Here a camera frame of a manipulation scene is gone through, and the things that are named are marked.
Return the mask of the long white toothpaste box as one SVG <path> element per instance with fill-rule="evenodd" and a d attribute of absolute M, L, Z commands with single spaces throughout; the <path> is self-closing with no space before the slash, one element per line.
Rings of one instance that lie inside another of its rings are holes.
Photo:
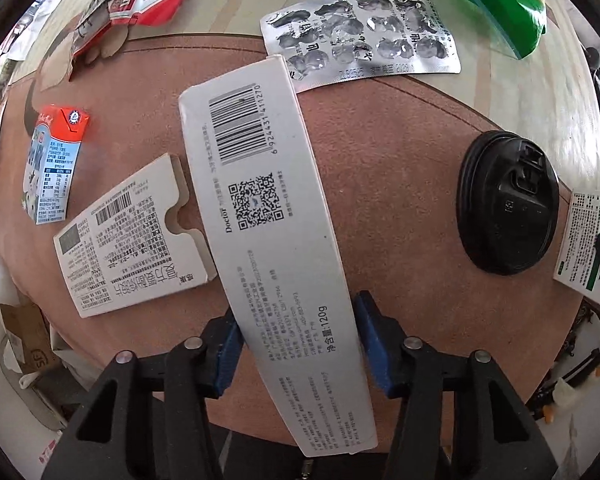
<path fill-rule="evenodd" d="M 224 292 L 306 456 L 377 445 L 332 219 L 280 56 L 185 90 L 190 175 Z"/>

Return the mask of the cardboard box on floor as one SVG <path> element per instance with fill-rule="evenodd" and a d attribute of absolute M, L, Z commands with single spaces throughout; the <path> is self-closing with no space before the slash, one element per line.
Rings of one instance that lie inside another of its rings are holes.
<path fill-rule="evenodd" d="M 6 336 L 23 374 L 44 373 L 60 364 L 60 359 L 50 348 L 50 333 L 38 306 L 0 304 L 0 313 Z"/>

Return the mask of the white medicine box flat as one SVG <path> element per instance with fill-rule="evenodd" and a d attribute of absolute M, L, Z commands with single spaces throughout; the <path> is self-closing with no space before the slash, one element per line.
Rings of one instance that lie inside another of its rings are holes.
<path fill-rule="evenodd" d="M 178 156 L 163 154 L 84 209 L 54 237 L 81 318 L 114 312 L 214 280 L 204 234 L 186 230 L 189 201 Z"/>

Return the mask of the brown table mat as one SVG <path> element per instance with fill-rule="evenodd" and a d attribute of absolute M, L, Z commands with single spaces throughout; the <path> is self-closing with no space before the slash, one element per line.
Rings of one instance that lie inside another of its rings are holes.
<path fill-rule="evenodd" d="M 69 211 L 162 154 L 185 152 L 178 96 L 265 56 L 262 41 L 233 35 L 134 40 L 111 60 L 53 88 L 40 75 L 13 84 L 0 140 L 0 258 L 16 287 L 87 359 L 106 365 L 123 349 L 151 356 L 201 332 L 227 300 L 219 282 L 114 313 L 81 318 L 54 247 L 57 224 L 38 226 L 21 191 L 30 130 L 46 104 L 90 115 Z M 455 195 L 469 144 L 490 122 L 412 78 L 335 84 L 299 98 L 352 292 L 442 352 L 489 351 L 523 398 L 552 366 L 580 298 L 553 278 L 550 250 L 513 276 L 487 274 L 457 234 Z"/>

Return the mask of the white green medicine box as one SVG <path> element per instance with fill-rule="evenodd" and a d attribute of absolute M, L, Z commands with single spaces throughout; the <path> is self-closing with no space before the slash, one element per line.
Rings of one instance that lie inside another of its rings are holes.
<path fill-rule="evenodd" d="M 554 279 L 600 305 L 600 191 L 571 195 Z"/>

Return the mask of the black plastic cup lid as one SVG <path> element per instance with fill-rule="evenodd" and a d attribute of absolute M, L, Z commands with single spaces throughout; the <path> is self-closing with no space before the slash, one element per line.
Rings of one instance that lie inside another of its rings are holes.
<path fill-rule="evenodd" d="M 537 264 L 552 244 L 558 179 L 535 143 L 504 130 L 486 131 L 465 153 L 455 203 L 469 259 L 484 272 L 514 275 Z"/>

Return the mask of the blue red milk carton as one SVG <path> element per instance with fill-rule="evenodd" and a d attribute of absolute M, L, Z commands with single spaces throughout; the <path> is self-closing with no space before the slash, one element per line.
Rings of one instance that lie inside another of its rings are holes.
<path fill-rule="evenodd" d="M 66 218 L 74 168 L 89 121 L 84 110 L 58 105 L 44 106 L 36 118 L 21 203 L 37 226 Z"/>

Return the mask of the striped tablecloth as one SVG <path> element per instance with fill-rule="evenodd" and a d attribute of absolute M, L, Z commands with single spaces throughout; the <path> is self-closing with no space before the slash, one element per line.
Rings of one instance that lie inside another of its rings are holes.
<path fill-rule="evenodd" d="M 27 123 L 47 103 L 90 114 L 72 197 L 86 205 L 162 154 L 185 152 L 178 96 L 259 61 L 263 15 L 303 0 L 185 0 L 164 27 L 132 32 L 112 58 L 48 84 L 66 50 L 62 26 L 80 4 L 64 0 L 10 87 L 0 141 L 0 204 L 18 206 L 30 146 Z M 539 47 L 510 56 L 464 0 L 434 0 L 451 29 L 457 75 L 391 76 L 333 84 L 299 102 L 324 189 L 336 198 L 420 188 L 451 177 L 479 131 L 502 128 L 538 144 L 562 183 L 600 188 L 600 115 L 584 54 L 557 0 Z"/>

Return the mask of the silver pill blister pack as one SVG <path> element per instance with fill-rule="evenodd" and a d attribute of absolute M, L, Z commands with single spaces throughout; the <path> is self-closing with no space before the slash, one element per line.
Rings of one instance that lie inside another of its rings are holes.
<path fill-rule="evenodd" d="M 260 19 L 294 88 L 394 75 L 458 74 L 453 36 L 431 0 L 311 0 Z"/>

